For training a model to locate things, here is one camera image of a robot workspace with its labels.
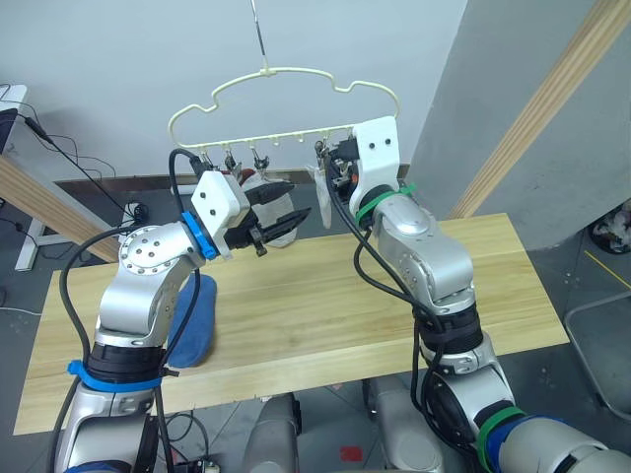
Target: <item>wooden tabletop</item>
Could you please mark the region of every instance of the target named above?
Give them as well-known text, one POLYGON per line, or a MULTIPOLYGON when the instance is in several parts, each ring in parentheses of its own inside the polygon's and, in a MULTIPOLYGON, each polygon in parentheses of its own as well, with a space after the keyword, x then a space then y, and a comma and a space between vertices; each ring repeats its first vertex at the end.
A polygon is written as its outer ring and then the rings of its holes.
MULTIPOLYGON (((443 230, 471 254, 483 328, 498 354, 568 341, 504 214, 451 220, 443 230)), ((218 286, 209 358, 166 378, 167 412, 207 407, 410 370, 412 317, 407 304, 364 283, 352 265, 350 235, 301 239, 257 258, 252 248, 215 260, 202 272, 218 286)), ((370 257, 369 274, 387 282, 370 257)), ((115 264, 74 269, 70 296, 92 336, 115 264)), ((81 358, 59 298, 55 272, 35 338, 14 433, 52 429, 81 358)))

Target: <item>blue cloth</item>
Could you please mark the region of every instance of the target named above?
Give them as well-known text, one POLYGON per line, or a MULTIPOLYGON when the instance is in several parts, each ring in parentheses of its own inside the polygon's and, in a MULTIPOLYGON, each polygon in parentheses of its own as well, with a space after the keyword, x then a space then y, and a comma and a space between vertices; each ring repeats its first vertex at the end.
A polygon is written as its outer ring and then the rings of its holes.
MULTIPOLYGON (((195 288, 195 277, 191 275, 179 292, 175 304, 174 323, 169 333, 169 343, 181 325, 190 304, 195 288)), ((181 338, 169 356, 169 365, 173 368, 190 368, 204 361, 212 345, 215 331, 215 300, 217 283, 210 276, 201 275, 199 296, 181 338)))

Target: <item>white wall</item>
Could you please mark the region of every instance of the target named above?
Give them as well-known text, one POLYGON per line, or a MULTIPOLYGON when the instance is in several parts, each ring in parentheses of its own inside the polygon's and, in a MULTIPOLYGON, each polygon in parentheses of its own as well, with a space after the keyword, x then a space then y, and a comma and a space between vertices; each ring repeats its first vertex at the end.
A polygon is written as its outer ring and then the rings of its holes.
MULTIPOLYGON (((409 163, 465 4, 258 0, 257 10, 270 65, 320 68, 343 85, 376 81, 398 93, 409 163)), ((166 173, 171 115, 209 103, 216 86, 261 66, 248 0, 21 0, 2 2, 0 18, 0 82, 28 85, 48 133, 72 135, 83 154, 107 159, 119 175, 166 173)), ((183 118, 180 129, 215 141, 392 113, 387 98, 356 92, 335 94, 319 78, 260 79, 227 91, 217 113, 183 118)), ((53 179, 79 175, 20 132, 17 149, 29 166, 53 179)), ((268 144, 259 154, 269 153, 272 168, 299 169, 315 162, 315 140, 268 144)), ((234 154, 251 163, 246 147, 234 154)))
MULTIPOLYGON (((594 0, 469 2, 407 175, 444 218, 567 46, 594 0)), ((527 249, 631 197, 631 27, 478 214, 508 212, 527 249)))

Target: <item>wooden beam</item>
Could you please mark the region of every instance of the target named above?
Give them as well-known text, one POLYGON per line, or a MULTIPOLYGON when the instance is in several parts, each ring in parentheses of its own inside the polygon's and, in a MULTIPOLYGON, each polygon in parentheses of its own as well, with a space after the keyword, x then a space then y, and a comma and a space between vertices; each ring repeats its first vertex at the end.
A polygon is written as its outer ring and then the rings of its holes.
POLYGON ((451 218, 472 216, 596 67, 631 20, 631 0, 598 0, 493 154, 468 185, 451 218))
MULTIPOLYGON (((63 198, 59 192, 46 188, 0 154, 0 195, 7 202, 76 243, 109 228, 101 220, 87 219, 86 213, 90 213, 87 209, 71 202, 70 196, 63 198)), ((118 243, 114 238, 108 238, 92 246, 90 252, 106 262, 113 262, 118 258, 118 243)))

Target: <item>green cable tie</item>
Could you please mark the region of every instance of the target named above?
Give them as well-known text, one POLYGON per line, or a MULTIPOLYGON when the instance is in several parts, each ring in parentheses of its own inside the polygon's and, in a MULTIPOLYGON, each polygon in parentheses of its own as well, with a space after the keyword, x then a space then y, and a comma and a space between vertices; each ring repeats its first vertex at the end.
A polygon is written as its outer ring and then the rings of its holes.
POLYGON ((407 185, 405 187, 401 187, 400 189, 398 189, 396 191, 389 190, 388 192, 384 192, 383 194, 378 195, 373 200, 371 200, 368 204, 366 204, 364 207, 359 209, 359 211, 355 215, 355 223, 357 225, 359 225, 360 221, 362 220, 362 218, 366 214, 368 214, 371 210, 373 210, 375 207, 377 207, 380 202, 382 202, 384 199, 387 199, 390 195, 394 195, 394 194, 411 194, 415 190, 416 190, 416 185, 410 184, 410 185, 407 185))
POLYGON ((493 473, 488 463, 488 453, 486 451, 486 441, 488 440, 489 435, 499 424, 504 422, 505 420, 516 416, 518 414, 526 414, 522 409, 511 406, 505 409, 502 409, 499 412, 496 412, 491 417, 489 417, 482 427, 480 428, 480 434, 477 438, 477 459, 480 462, 480 465, 484 467, 486 471, 489 473, 493 473))

